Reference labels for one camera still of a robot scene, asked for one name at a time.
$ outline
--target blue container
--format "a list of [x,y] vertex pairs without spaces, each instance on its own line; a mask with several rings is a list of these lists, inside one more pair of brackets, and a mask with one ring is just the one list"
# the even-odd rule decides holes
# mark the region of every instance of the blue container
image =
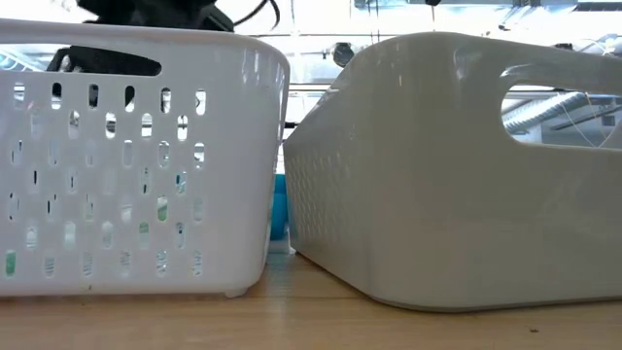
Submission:
[[285,239],[285,224],[288,222],[288,195],[285,186],[285,175],[276,175],[274,186],[274,205],[272,206],[272,230],[270,240]]

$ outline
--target white plastic bin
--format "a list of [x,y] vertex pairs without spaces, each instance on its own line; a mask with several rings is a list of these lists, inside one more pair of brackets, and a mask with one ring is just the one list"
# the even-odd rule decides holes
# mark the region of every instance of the white plastic bin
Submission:
[[0,33],[162,65],[0,72],[0,296],[234,297],[259,280],[290,78],[280,52],[217,32],[1,20]]
[[285,143],[293,247],[405,307],[620,298],[622,151],[520,144],[500,116],[517,84],[620,95],[620,77],[449,33],[366,49]]

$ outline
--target wooden surface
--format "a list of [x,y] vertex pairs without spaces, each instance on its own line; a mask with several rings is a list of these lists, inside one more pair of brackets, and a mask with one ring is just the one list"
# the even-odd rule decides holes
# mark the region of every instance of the wooden surface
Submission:
[[620,349],[622,303],[440,315],[379,304],[299,256],[242,298],[0,301],[2,349]]

